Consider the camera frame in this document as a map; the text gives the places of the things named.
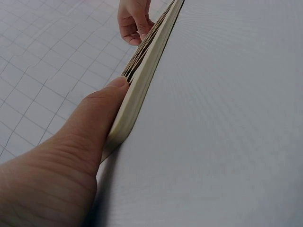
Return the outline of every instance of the table surface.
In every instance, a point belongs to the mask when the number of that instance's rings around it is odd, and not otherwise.
[[[153,20],[166,2],[152,1]],[[86,95],[121,75],[136,47],[120,37],[118,4],[0,0],[0,163],[51,137]]]

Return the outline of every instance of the knuckle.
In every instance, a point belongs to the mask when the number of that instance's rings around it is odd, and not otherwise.
[[[145,24],[138,24],[137,28],[139,31],[144,31],[146,29],[146,25]]]

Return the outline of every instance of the fingertip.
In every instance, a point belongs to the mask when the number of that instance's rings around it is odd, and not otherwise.
[[[112,80],[112,81],[107,85],[107,87],[123,87],[123,86],[125,86],[126,84],[128,84],[126,78],[120,76],[120,77],[118,77],[118,78]]]

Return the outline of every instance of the skin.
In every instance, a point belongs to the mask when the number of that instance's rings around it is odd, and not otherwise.
[[[0,226],[76,227],[96,194],[102,148],[129,88],[113,80],[49,140],[0,166]]]
[[[139,45],[154,25],[149,17],[150,4],[151,0],[120,0],[120,33],[130,45]]]

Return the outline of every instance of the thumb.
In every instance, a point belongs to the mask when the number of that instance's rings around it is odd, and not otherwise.
[[[144,9],[136,10],[132,14],[134,21],[136,23],[138,32],[140,34],[141,40],[143,40],[147,33],[149,32],[149,25],[145,16]]]
[[[98,167],[102,148],[128,88],[126,78],[119,77],[101,91],[85,97],[46,143],[55,144],[58,147],[55,150],[68,152],[86,166]]]

